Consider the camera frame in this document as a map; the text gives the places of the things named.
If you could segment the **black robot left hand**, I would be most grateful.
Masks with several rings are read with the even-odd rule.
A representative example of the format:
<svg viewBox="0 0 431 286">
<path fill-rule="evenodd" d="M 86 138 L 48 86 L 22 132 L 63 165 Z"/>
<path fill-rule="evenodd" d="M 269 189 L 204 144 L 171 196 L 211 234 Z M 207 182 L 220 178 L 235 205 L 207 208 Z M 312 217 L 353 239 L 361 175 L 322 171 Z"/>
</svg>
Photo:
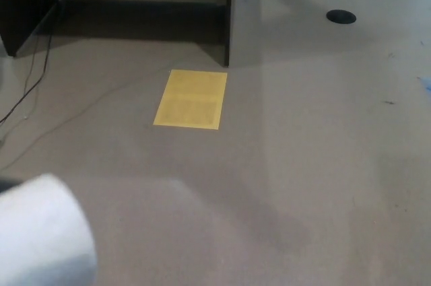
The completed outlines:
<svg viewBox="0 0 431 286">
<path fill-rule="evenodd" d="M 22 183 L 21 180 L 15 178 L 0 177 L 0 193 L 6 192 L 11 188 L 19 186 Z"/>
</svg>

